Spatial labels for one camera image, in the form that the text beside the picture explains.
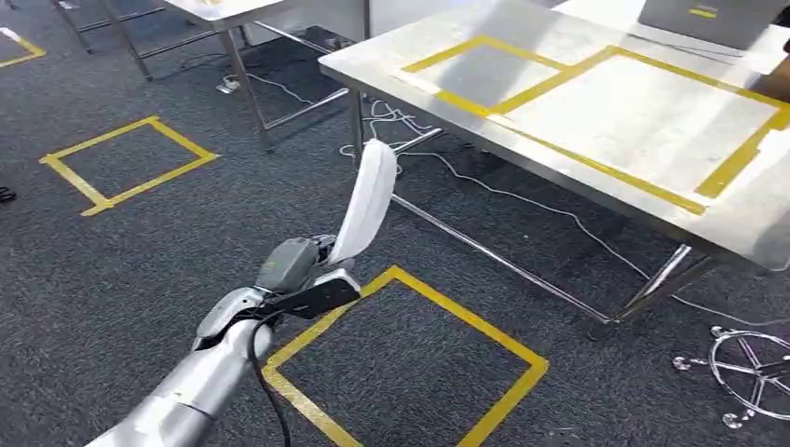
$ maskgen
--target yellow tape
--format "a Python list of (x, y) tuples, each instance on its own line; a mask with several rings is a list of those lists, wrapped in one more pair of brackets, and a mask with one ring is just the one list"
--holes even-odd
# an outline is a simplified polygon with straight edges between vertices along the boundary
[[(412, 65), (407, 66), (403, 70), (409, 73), (415, 73), (420, 70), (424, 70), (430, 67), (431, 65), (455, 57), (456, 55), (461, 54), (464, 51), (467, 51), (479, 45), (488, 45), (491, 47), (495, 47), (503, 51), (507, 51), (510, 54), (514, 54), (519, 57), (522, 57), (524, 59), (538, 61), (552, 68), (560, 70), (560, 73), (490, 108), (483, 107), (480, 104), (477, 104), (455, 93), (451, 93), (445, 90), (439, 91), (439, 93), (435, 95), (437, 98), (442, 99), (445, 102), (453, 104), (457, 108), (465, 110), (479, 117), (487, 117), (490, 115), (505, 115), (508, 112), (511, 112), (517, 109), (518, 107), (521, 107), (522, 105), (534, 100), (535, 98), (549, 91), (552, 91), (554, 88), (557, 88), (563, 85), (564, 83), (578, 77), (579, 75), (587, 72), (588, 70), (592, 69), (599, 63), (606, 61), (607, 59), (616, 55), (627, 57), (635, 61), (640, 61), (642, 63), (652, 65), (659, 69), (671, 73), (675, 73), (677, 75), (682, 75), (684, 77), (693, 79), (698, 82), (702, 82), (703, 84), (706, 84), (708, 86), (714, 88), (721, 88), (731, 93), (743, 96), (744, 98), (748, 98), (758, 102), (763, 102), (765, 104), (776, 107), (778, 109), (777, 113), (755, 134), (753, 134), (746, 142), (744, 142), (741, 145), (741, 147), (739, 147), (721, 166), (719, 166), (712, 174), (708, 176), (708, 178), (706, 178), (695, 189), (695, 192), (702, 196), (707, 196), (710, 198), (718, 197), (724, 191), (724, 189), (730, 183), (732, 183), (732, 181), (738, 176), (738, 174), (740, 174), (746, 168), (746, 166), (748, 166), (748, 164), (755, 158), (755, 156), (758, 153), (757, 147), (759, 146), (759, 143), (768, 134), (768, 131), (770, 129), (782, 130), (790, 127), (790, 104), (787, 104), (786, 102), (775, 100), (773, 98), (767, 97), (765, 95), (753, 92), (745, 88), (732, 86), (730, 84), (721, 82), (717, 79), (713, 79), (712, 77), (708, 77), (703, 74), (698, 74), (690, 70), (677, 67), (670, 63), (658, 61), (648, 56), (629, 51), (622, 47), (607, 46), (603, 50), (593, 54), (591, 57), (585, 59), (584, 61), (581, 61), (575, 65), (568, 66), (557, 61), (552, 61), (547, 58), (543, 58), (542, 56), (539, 56), (537, 54), (521, 50), (520, 48), (510, 46), (494, 38), (485, 35), (478, 35), (458, 46), (437, 53), (422, 61), (413, 63)], [(546, 145), (547, 147), (550, 147), (551, 149), (557, 152), (560, 152), (561, 154), (573, 158), (578, 162), (583, 163), (584, 165), (597, 169), (603, 173), (606, 173), (607, 175), (611, 175), (617, 178), (618, 180), (630, 184), (631, 186), (634, 186), (636, 188), (642, 189), (643, 191), (648, 192), (653, 196), (657, 196), (664, 200), (667, 200), (670, 203), (673, 203), (676, 206), (683, 208), (684, 210), (688, 210), (689, 212), (692, 212), (694, 214), (703, 214), (705, 211), (705, 207), (703, 205), (693, 200), (684, 198), (678, 194), (672, 193), (671, 191), (661, 188), (653, 183), (639, 179), (637, 177), (634, 177), (633, 175), (630, 175), (618, 169), (614, 169), (602, 163), (598, 163), (586, 156), (581, 156), (577, 153), (568, 151), (565, 148), (559, 147), (550, 142), (545, 142), (539, 138), (525, 134), (518, 129), (513, 129), (509, 126), (506, 127), (508, 129), (514, 130), (524, 135), (526, 138), (539, 142), (543, 145)]]
[(689, 9), (688, 14), (694, 14), (695, 16), (705, 17), (706, 19), (715, 19), (716, 17), (716, 13), (713, 11), (706, 11), (704, 9), (697, 9), (695, 7)]
[[(197, 144), (194, 144), (193, 142), (190, 142), (183, 135), (179, 134), (178, 132), (169, 128), (168, 126), (160, 123), (158, 119), (159, 119), (158, 116), (148, 116), (147, 118), (141, 119), (139, 121), (135, 121), (122, 128), (112, 130), (96, 138), (92, 138), (86, 142), (82, 142), (80, 144), (67, 147), (66, 149), (58, 151), (55, 154), (48, 154), (42, 157), (39, 160), (39, 162), (50, 165), (66, 181), (71, 183), (79, 192), (81, 192), (82, 194), (87, 196), (91, 201), (93, 201), (95, 206), (88, 210), (82, 211), (81, 213), (81, 215), (83, 216), (93, 216), (103, 210), (112, 208), (114, 205), (128, 198), (136, 196), (141, 192), (159, 186), (164, 182), (168, 180), (172, 180), (178, 177), (179, 175), (182, 175), (192, 169), (205, 165), (206, 163), (218, 157), (218, 155), (203, 149), (202, 147), (198, 146)], [(115, 138), (119, 135), (130, 132), (132, 130), (135, 130), (145, 125), (150, 125), (154, 129), (162, 133), (165, 137), (170, 138), (171, 140), (177, 142), (182, 147), (195, 154), (197, 156), (197, 159), (179, 168), (166, 172), (156, 177), (153, 180), (149, 180), (148, 182), (135, 186), (128, 191), (124, 191), (123, 193), (118, 194), (117, 196), (113, 196), (109, 198), (99, 193), (93, 186), (91, 186), (88, 182), (86, 182), (85, 179), (80, 177), (78, 174), (76, 174), (76, 172), (71, 170), (69, 167), (65, 165), (65, 163), (61, 161), (61, 158), (64, 156), (69, 156), (71, 154), (74, 154), (75, 152), (81, 151), (100, 142), (105, 142), (107, 140), (110, 140), (112, 138)]]
[(46, 51), (33, 45), (32, 43), (25, 40), (24, 38), (22, 38), (21, 36), (14, 33), (8, 28), (0, 27), (0, 34), (3, 34), (5, 37), (8, 37), (9, 39), (13, 40), (14, 42), (19, 44), (21, 47), (25, 48), (30, 53), (27, 56), (22, 56), (16, 59), (12, 59), (10, 61), (0, 61), (0, 68), (8, 67), (9, 65), (14, 65), (16, 63), (29, 61), (31, 59), (40, 58), (41, 56), (44, 56), (46, 54)]
[(184, 148), (188, 149), (190, 152), (195, 154), (200, 158), (210, 158), (214, 159), (217, 155), (212, 154), (211, 152), (203, 149), (202, 147), (190, 142), (185, 138), (184, 135), (176, 132), (175, 130), (165, 126), (161, 122), (159, 122), (159, 118), (157, 116), (153, 116), (153, 120), (149, 123), (154, 129), (158, 130), (164, 136), (170, 138), (171, 140), (179, 143)]
[(552, 150), (554, 150), (554, 151), (556, 151), (556, 152), (558, 152), (558, 153), (560, 153), (560, 154), (562, 154), (564, 156), (567, 156), (568, 158), (576, 160), (579, 163), (581, 163), (581, 164), (583, 164), (583, 165), (585, 165), (585, 166), (587, 166), (589, 168), (593, 168), (595, 170), (598, 170), (599, 172), (603, 172), (604, 174), (606, 174), (606, 175), (608, 175), (610, 177), (614, 177), (614, 178), (620, 180), (621, 182), (627, 183), (627, 184), (629, 184), (629, 185), (631, 185), (631, 186), (633, 186), (635, 188), (638, 188), (638, 189), (641, 189), (642, 191), (645, 191), (648, 194), (651, 194), (651, 195), (656, 196), (656, 197), (658, 197), (660, 199), (666, 200), (667, 202), (670, 202), (673, 205), (676, 205), (677, 207), (680, 207), (680, 208), (682, 208), (682, 209), (684, 209), (684, 210), (686, 210), (686, 211), (688, 211), (688, 212), (690, 212), (692, 214), (702, 215), (702, 214), (705, 213), (705, 210), (707, 210), (707, 208), (705, 206), (703, 206), (702, 204), (700, 204), (700, 203), (697, 203), (697, 202), (695, 202), (693, 200), (687, 199), (687, 198), (685, 198), (683, 196), (680, 196), (680, 195), (678, 195), (676, 193), (673, 193), (672, 191), (664, 189), (664, 188), (662, 188), (662, 187), (660, 187), (660, 186), (658, 186), (658, 185), (656, 185), (654, 183), (650, 183), (650, 182), (648, 182), (646, 180), (640, 179), (638, 177), (634, 177), (633, 175), (631, 175), (631, 174), (629, 174), (627, 172), (623, 172), (623, 171), (621, 171), (619, 169), (612, 168), (611, 166), (605, 165), (603, 163), (599, 163), (599, 162), (597, 162), (597, 161), (595, 161), (595, 160), (593, 160), (593, 159), (591, 159), (591, 158), (589, 158), (587, 156), (583, 156), (581, 154), (577, 154), (576, 152), (569, 151), (569, 150), (565, 149), (564, 147), (558, 146), (558, 145), (556, 145), (556, 144), (554, 144), (552, 142), (547, 142), (547, 141), (542, 140), (542, 139), (540, 139), (540, 138), (538, 138), (536, 136), (533, 136), (533, 135), (530, 135), (528, 133), (525, 133), (525, 132), (519, 130), (514, 123), (511, 124), (511, 125), (505, 124), (506, 121), (508, 121), (507, 118), (496, 119), (496, 120), (495, 119), (491, 119), (492, 123), (497, 123), (497, 124), (499, 124), (500, 126), (506, 128), (506, 129), (509, 129), (509, 130), (511, 130), (513, 132), (518, 133), (519, 135), (521, 135), (521, 136), (523, 136), (525, 138), (528, 138), (528, 139), (532, 140), (533, 142), (540, 143), (540, 144), (548, 147), (549, 149), (552, 149)]
[(736, 177), (738, 177), (738, 174), (740, 174), (749, 165), (749, 163), (755, 159), (759, 153), (757, 148), (760, 142), (762, 142), (763, 138), (768, 135), (768, 132), (772, 129), (786, 129), (788, 124), (790, 124), (790, 104), (786, 102), (775, 100), (745, 88), (732, 86), (731, 84), (721, 82), (717, 79), (713, 79), (712, 77), (694, 73), (690, 70), (676, 67), (666, 62), (656, 61), (655, 59), (651, 59), (639, 53), (634, 53), (624, 48), (618, 47), (617, 54), (652, 65), (657, 68), (661, 68), (662, 70), (666, 70), (677, 75), (688, 77), (711, 87), (724, 89), (750, 100), (763, 102), (778, 109), (777, 112), (765, 124), (763, 124), (754, 134), (752, 134), (738, 149), (735, 150), (735, 152), (733, 152), (718, 168), (716, 168), (713, 173), (711, 173), (704, 181), (702, 181), (702, 183), (697, 186), (694, 192), (701, 196), (716, 198), (721, 195), (727, 186), (732, 183)]
[(718, 197), (759, 154), (760, 142), (772, 129), (774, 129), (773, 123), (769, 120), (700, 183), (694, 192), (710, 198)]
[(85, 181), (82, 177), (77, 175), (71, 168), (65, 165), (54, 155), (44, 156), (39, 163), (49, 165), (56, 172), (58, 172), (64, 179), (71, 183), (80, 193), (89, 198), (97, 207), (111, 208), (113, 205), (107, 200), (107, 197)]
[[(456, 304), (449, 298), (441, 295), (431, 288), (428, 284), (409, 275), (397, 265), (388, 268), (383, 274), (371, 281), (362, 290), (362, 296), (370, 296), (381, 290), (392, 280), (397, 279), (404, 285), (410, 287), (417, 293), (430, 299), (433, 303), (452, 313), (461, 320), (469, 323), (480, 332), (485, 333), (491, 339), (498, 342), (510, 352), (526, 361), (529, 369), (513, 384), (513, 386), (496, 402), (485, 414), (472, 430), (467, 434), (458, 446), (472, 447), (480, 445), (507, 414), (518, 404), (518, 402), (529, 392), (529, 390), (540, 380), (543, 374), (549, 369), (549, 362), (521, 345), (507, 334), (495, 328), (485, 320), (472, 314), (461, 305)], [(296, 352), (303, 349), (306, 345), (315, 340), (319, 335), (326, 332), (340, 316), (356, 303), (339, 307), (327, 314), (316, 324), (299, 334), (289, 344), (281, 348), (271, 356), (263, 368), (266, 380), (277, 391), (287, 399), (296, 410), (299, 411), (307, 420), (318, 427), (326, 436), (340, 447), (361, 447), (361, 443), (355, 440), (348, 432), (339, 426), (329, 417), (318, 405), (307, 398), (293, 384), (277, 371), (285, 361), (290, 359)]]
[(587, 72), (595, 65), (609, 59), (616, 52), (616, 47), (606, 47), (601, 51), (598, 51), (584, 61), (568, 67), (565, 71), (560, 72), (559, 74), (556, 74), (549, 79), (546, 79), (545, 81), (513, 96), (512, 98), (495, 105), (491, 108), (491, 115), (505, 115), (507, 112), (511, 112), (521, 107), (527, 102), (534, 100), (538, 96), (549, 92), (552, 89), (563, 85), (565, 82), (568, 82), (571, 79)]
[(133, 122), (131, 124), (127, 124), (123, 128), (111, 130), (111, 131), (109, 131), (107, 133), (104, 133), (103, 135), (99, 135), (98, 137), (91, 138), (90, 140), (88, 140), (86, 142), (81, 142), (80, 144), (75, 144), (74, 146), (67, 147), (67, 148), (65, 148), (65, 149), (63, 149), (61, 151), (56, 152), (55, 154), (52, 154), (51, 156), (54, 156), (54, 157), (57, 157), (57, 158), (62, 158), (64, 156), (69, 156), (69, 155), (71, 155), (71, 154), (73, 154), (73, 153), (75, 153), (77, 151), (81, 151), (81, 150), (83, 150), (83, 149), (85, 149), (87, 147), (93, 146), (95, 144), (99, 144), (100, 142), (106, 142), (107, 140), (113, 139), (113, 138), (115, 138), (115, 137), (117, 137), (119, 135), (122, 135), (124, 133), (130, 132), (132, 130), (135, 130), (136, 128), (140, 128), (142, 126), (145, 126), (146, 124), (151, 124), (151, 123), (155, 122), (157, 119), (158, 119), (157, 116), (148, 116), (147, 118), (141, 119), (140, 121), (135, 121), (135, 122)]

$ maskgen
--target table top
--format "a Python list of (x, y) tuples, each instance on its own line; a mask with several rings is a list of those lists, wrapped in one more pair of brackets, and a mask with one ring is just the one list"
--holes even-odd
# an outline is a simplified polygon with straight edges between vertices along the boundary
[(320, 64), (710, 255), (790, 264), (790, 105), (742, 67), (518, 0), (448, 10)]
[(224, 31), (250, 23), (265, 8), (284, 0), (164, 0), (196, 24)]
[(787, 57), (783, 47), (790, 39), (790, 28), (770, 25), (748, 50), (740, 51), (643, 25), (637, 19), (644, 5), (645, 0), (567, 0), (553, 9), (607, 28), (640, 35), (663, 44), (689, 48), (689, 51), (763, 75), (770, 74)]

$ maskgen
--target table leg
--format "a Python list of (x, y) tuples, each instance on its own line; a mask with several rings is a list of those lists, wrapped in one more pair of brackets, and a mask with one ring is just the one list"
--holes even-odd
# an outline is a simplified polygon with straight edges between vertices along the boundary
[(638, 300), (639, 298), (647, 295), (655, 291), (662, 282), (668, 278), (672, 272), (677, 268), (677, 266), (686, 258), (686, 256), (691, 252), (691, 247), (688, 245), (681, 245), (670, 258), (667, 260), (666, 263), (653, 275), (653, 278), (647, 281), (647, 283), (640, 289), (636, 295), (629, 300), (626, 306), (631, 305), (634, 301)]
[(238, 35), (241, 36), (241, 43), (244, 44), (244, 47), (251, 47), (250, 44), (250, 36), (247, 34), (247, 29), (244, 28), (244, 25), (238, 27)]
[(107, 0), (99, 0), (99, 4), (102, 5), (104, 12), (107, 14), (107, 18), (109, 18), (109, 20), (113, 23), (113, 27), (116, 28), (118, 35), (129, 51), (131, 57), (134, 58), (134, 63), (137, 64), (137, 68), (139, 68), (140, 72), (143, 73), (145, 80), (154, 80), (154, 77), (151, 76), (151, 72), (148, 71), (148, 67), (145, 66), (143, 58), (140, 57), (140, 53), (137, 52), (137, 48), (135, 48), (134, 44), (131, 43), (131, 38), (127, 34), (126, 28), (124, 28), (123, 23), (121, 23), (121, 20), (118, 18), (118, 15), (113, 10), (113, 7), (107, 3)]
[(241, 88), (247, 94), (247, 99), (252, 106), (252, 109), (255, 112), (255, 129), (258, 132), (258, 135), (261, 137), (261, 141), (264, 145), (268, 145), (268, 141), (266, 139), (266, 124), (264, 121), (264, 116), (261, 114), (261, 108), (258, 106), (258, 100), (255, 99), (255, 91), (252, 89), (252, 84), (250, 83), (250, 78), (247, 77), (247, 70), (244, 68), (244, 61), (241, 59), (241, 55), (238, 54), (238, 48), (236, 47), (236, 42), (233, 40), (232, 30), (225, 30), (219, 33), (220, 39), (222, 39), (223, 46), (225, 47), (225, 52), (227, 52), (227, 56), (230, 58), (230, 64), (233, 67), (233, 74), (236, 76), (236, 80), (241, 85)]
[(351, 99), (351, 144), (354, 145), (354, 160), (362, 162), (362, 147), (365, 144), (365, 127), (362, 116), (362, 94), (355, 88), (348, 90)]
[[(674, 268), (677, 267), (677, 265), (682, 260), (682, 257), (686, 255), (685, 253), (683, 253), (683, 256), (679, 255), (682, 250), (683, 247), (681, 247), (681, 249), (678, 249), (678, 251), (675, 252), (673, 257), (670, 258), (670, 262), (667, 262), (667, 264), (665, 264), (664, 267), (661, 268), (659, 273), (656, 274), (656, 276), (654, 276), (648, 282), (648, 284), (652, 282), (656, 282), (654, 281), (656, 277), (663, 276), (664, 278), (666, 278), (669, 275), (669, 273)], [(685, 289), (685, 287), (690, 285), (692, 282), (696, 281), (699, 278), (702, 278), (704, 275), (711, 272), (718, 266), (719, 266), (719, 262), (717, 260), (709, 256), (705, 256), (704, 258), (700, 259), (696, 263), (690, 265), (686, 270), (675, 275), (674, 278), (669, 279), (666, 282), (663, 282), (662, 284), (659, 284), (655, 287), (651, 287), (652, 291), (647, 293), (642, 293), (641, 295), (637, 294), (634, 297), (634, 299), (632, 299), (631, 302), (628, 303), (625, 306), (625, 308), (623, 308), (612, 319), (613, 322), (623, 323), (629, 319), (635, 318), (637, 315), (639, 315), (645, 309), (647, 309), (647, 307), (650, 306), (651, 304), (655, 303), (656, 301), (662, 298), (668, 298), (674, 295), (675, 293), (682, 291), (683, 289)]]
[(69, 15), (69, 11), (67, 11), (58, 0), (52, 0), (51, 3), (52, 7), (55, 8), (55, 12), (61, 16), (63, 23), (66, 24), (66, 28), (68, 28), (69, 32), (74, 35), (77, 42), (79, 42), (79, 45), (81, 45), (88, 54), (93, 54), (93, 48), (90, 47), (90, 44), (88, 43), (88, 40), (85, 38), (85, 36), (79, 32), (79, 29), (76, 27), (72, 17)]
[(371, 0), (362, 0), (362, 19), (364, 24), (362, 27), (362, 36), (365, 40), (372, 37), (373, 34), (373, 10), (371, 9)]

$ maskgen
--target robotic hand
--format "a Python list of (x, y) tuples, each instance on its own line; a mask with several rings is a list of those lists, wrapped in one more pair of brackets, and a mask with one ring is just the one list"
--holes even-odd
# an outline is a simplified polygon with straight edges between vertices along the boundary
[(345, 268), (373, 241), (387, 213), (397, 160), (386, 144), (365, 144), (360, 173), (337, 238), (289, 239), (266, 259), (253, 287), (230, 292), (197, 327), (192, 350), (120, 424), (88, 447), (187, 447), (207, 437), (245, 371), (260, 362), (283, 314), (314, 318), (360, 298)]

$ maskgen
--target yellow tape square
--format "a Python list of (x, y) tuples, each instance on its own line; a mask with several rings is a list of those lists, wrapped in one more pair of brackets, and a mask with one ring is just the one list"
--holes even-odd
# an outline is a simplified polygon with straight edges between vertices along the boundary
[[(61, 158), (63, 158), (64, 156), (68, 156), (75, 152), (81, 151), (90, 146), (96, 145), (100, 142), (105, 142), (107, 140), (115, 138), (124, 133), (130, 132), (142, 126), (151, 126), (165, 137), (173, 140), (174, 142), (181, 145), (183, 148), (195, 154), (195, 156), (197, 156), (197, 159), (179, 168), (166, 172), (156, 177), (153, 180), (149, 180), (148, 182), (135, 186), (130, 190), (124, 191), (123, 193), (120, 193), (117, 196), (113, 196), (109, 198), (105, 197), (102, 193), (97, 191), (96, 188), (91, 186), (88, 182), (85, 181), (85, 179), (80, 177), (76, 172), (74, 172), (71, 168), (66, 166), (66, 164), (61, 161)], [(56, 172), (58, 172), (64, 179), (66, 179), (66, 181), (71, 183), (77, 190), (79, 190), (79, 192), (84, 194), (87, 198), (89, 198), (94, 203), (94, 206), (92, 208), (81, 212), (81, 215), (83, 216), (92, 216), (101, 211), (107, 210), (108, 208), (112, 208), (118, 203), (128, 198), (131, 198), (133, 196), (136, 196), (141, 192), (147, 191), (155, 186), (159, 186), (160, 184), (163, 184), (168, 180), (174, 179), (175, 177), (178, 177), (181, 174), (184, 174), (199, 166), (205, 165), (206, 163), (212, 161), (217, 157), (218, 155), (203, 149), (202, 147), (198, 146), (193, 142), (190, 142), (185, 138), (185, 136), (181, 135), (175, 130), (159, 122), (158, 116), (148, 116), (145, 119), (141, 119), (140, 121), (135, 121), (127, 126), (124, 126), (123, 128), (115, 129), (111, 132), (107, 132), (103, 135), (90, 139), (86, 142), (76, 144), (74, 146), (58, 151), (54, 154), (47, 154), (46, 156), (43, 156), (38, 161), (39, 163), (49, 165)]]
[(14, 65), (16, 63), (29, 61), (30, 59), (40, 58), (41, 56), (44, 56), (44, 54), (46, 53), (46, 51), (44, 51), (43, 49), (33, 45), (32, 43), (23, 39), (19, 34), (14, 33), (8, 28), (0, 27), (0, 34), (13, 40), (17, 44), (19, 44), (20, 47), (25, 48), (30, 53), (26, 56), (21, 56), (19, 58), (11, 59), (9, 61), (0, 61), (0, 68), (8, 67), (9, 65)]
[[(362, 297), (367, 297), (381, 290), (391, 281), (398, 280), (403, 285), (411, 288), (420, 295), (428, 298), (434, 304), (450, 312), (473, 328), (484, 333), (493, 341), (499, 343), (520, 359), (523, 359), (529, 367), (524, 374), (505, 392), (483, 416), (471, 431), (464, 436), (458, 443), (460, 447), (478, 446), (490, 435), (494, 429), (505, 419), (518, 402), (532, 389), (540, 380), (543, 374), (549, 369), (549, 362), (538, 354), (529, 350), (526, 346), (509, 337), (506, 333), (492, 326), (482, 318), (474, 315), (461, 305), (453, 302), (438, 291), (435, 291), (428, 284), (409, 275), (397, 265), (393, 265), (379, 277), (371, 281), (362, 289)], [(330, 312), (311, 327), (294, 338), (289, 344), (281, 348), (272, 355), (263, 368), (263, 374), (270, 385), (299, 411), (307, 420), (312, 422), (330, 440), (340, 447), (361, 447), (362, 444), (355, 440), (345, 429), (339, 426), (329, 415), (313, 403), (307, 396), (302, 394), (291, 382), (277, 371), (277, 368), (285, 363), (294, 354), (310, 344), (319, 335), (326, 332), (341, 315), (346, 313), (350, 307), (356, 303), (351, 303), (339, 307)]]
[[(553, 61), (553, 60), (548, 59), (548, 58), (544, 58), (543, 56), (540, 56), (539, 54), (534, 53), (532, 51), (527, 51), (525, 49), (521, 49), (521, 48), (515, 47), (513, 45), (506, 44), (506, 43), (504, 43), (504, 42), (502, 42), (500, 40), (497, 40), (497, 39), (495, 39), (493, 37), (481, 34), (481, 35), (476, 35), (476, 36), (472, 37), (472, 39), (470, 39), (470, 40), (468, 40), (466, 42), (463, 42), (463, 43), (458, 44), (458, 45), (456, 45), (454, 47), (451, 47), (451, 48), (449, 48), (449, 49), (447, 49), (445, 51), (441, 51), (441, 52), (439, 52), (437, 54), (434, 54), (433, 56), (425, 58), (422, 61), (418, 61), (418, 62), (415, 62), (415, 63), (413, 63), (411, 65), (407, 65), (407, 66), (402, 68), (402, 71), (406, 72), (407, 74), (413, 75), (415, 73), (419, 73), (419, 72), (421, 72), (423, 70), (426, 70), (429, 67), (432, 67), (433, 65), (436, 65), (436, 64), (438, 64), (440, 62), (449, 61), (449, 60), (453, 59), (455, 56), (458, 56), (458, 55), (461, 55), (463, 53), (466, 53), (466, 52), (472, 50), (473, 48), (483, 47), (483, 46), (491, 47), (493, 49), (496, 49), (498, 51), (502, 51), (502, 52), (507, 53), (507, 54), (511, 54), (512, 56), (515, 56), (517, 58), (520, 58), (520, 59), (523, 59), (523, 60), (526, 60), (526, 61), (537, 62), (537, 63), (539, 63), (541, 65), (545, 65), (545, 66), (547, 66), (549, 68), (552, 68), (553, 70), (556, 70), (558, 72), (562, 72), (563, 70), (566, 70), (568, 68), (568, 65), (565, 65), (565, 64), (563, 64), (561, 62)], [(439, 93), (437, 93), (436, 96), (438, 96), (439, 98), (441, 98), (445, 102), (449, 102), (449, 103), (453, 104), (454, 106), (456, 106), (456, 107), (458, 107), (460, 109), (466, 110), (466, 111), (468, 111), (468, 112), (470, 112), (472, 114), (475, 114), (477, 116), (491, 115), (492, 113), (495, 113), (493, 111), (495, 111), (498, 107), (501, 107), (501, 105), (503, 103), (510, 103), (510, 102), (513, 101), (513, 98), (507, 98), (507, 99), (503, 100), (502, 102), (500, 102), (499, 104), (494, 105), (493, 107), (486, 107), (486, 106), (481, 105), (481, 104), (479, 104), (477, 102), (471, 101), (468, 98), (463, 98), (460, 95), (457, 95), (457, 94), (455, 94), (453, 92), (447, 91), (446, 89), (440, 89)]]

